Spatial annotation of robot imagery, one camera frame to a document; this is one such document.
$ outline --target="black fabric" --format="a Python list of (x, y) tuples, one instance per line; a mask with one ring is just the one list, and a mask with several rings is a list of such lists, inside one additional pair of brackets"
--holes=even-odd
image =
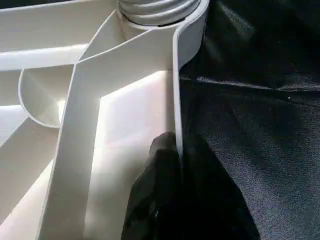
[(211, 1), (200, 52), (180, 71), (183, 132), (208, 141), (262, 240), (320, 237), (316, 5)]

